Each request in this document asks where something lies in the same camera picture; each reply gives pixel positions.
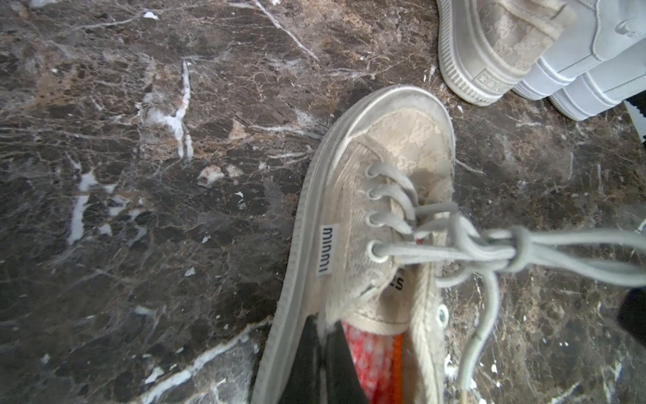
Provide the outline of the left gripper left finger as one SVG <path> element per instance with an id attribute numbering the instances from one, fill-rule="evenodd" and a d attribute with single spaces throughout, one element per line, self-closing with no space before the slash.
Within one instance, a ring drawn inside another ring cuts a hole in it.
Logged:
<path id="1" fill-rule="evenodd" d="M 313 404 L 321 399 L 321 343 L 317 316 L 306 318 L 289 379 L 279 399 L 280 404 Z"/>

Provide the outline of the red orange insole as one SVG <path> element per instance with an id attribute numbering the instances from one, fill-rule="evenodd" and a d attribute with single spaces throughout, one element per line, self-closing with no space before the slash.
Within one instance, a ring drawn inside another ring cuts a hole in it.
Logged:
<path id="1" fill-rule="evenodd" d="M 358 380 L 369 403 L 403 402 L 404 335 L 368 333 L 343 323 Z"/>

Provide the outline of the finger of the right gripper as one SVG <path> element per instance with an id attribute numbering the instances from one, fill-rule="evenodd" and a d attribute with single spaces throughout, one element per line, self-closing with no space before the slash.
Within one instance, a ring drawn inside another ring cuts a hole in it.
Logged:
<path id="1" fill-rule="evenodd" d="M 646 345 L 646 294 L 645 288 L 631 289 L 619 308 L 617 322 L 620 327 Z"/>

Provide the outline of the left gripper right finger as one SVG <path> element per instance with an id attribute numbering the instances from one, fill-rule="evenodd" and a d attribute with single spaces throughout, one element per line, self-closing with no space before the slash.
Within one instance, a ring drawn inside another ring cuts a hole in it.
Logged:
<path id="1" fill-rule="evenodd" d="M 368 398 L 358 380 L 348 340 L 341 323 L 335 323 L 326 335 L 323 349 L 323 375 L 325 379 L 324 403 L 368 403 Z"/>

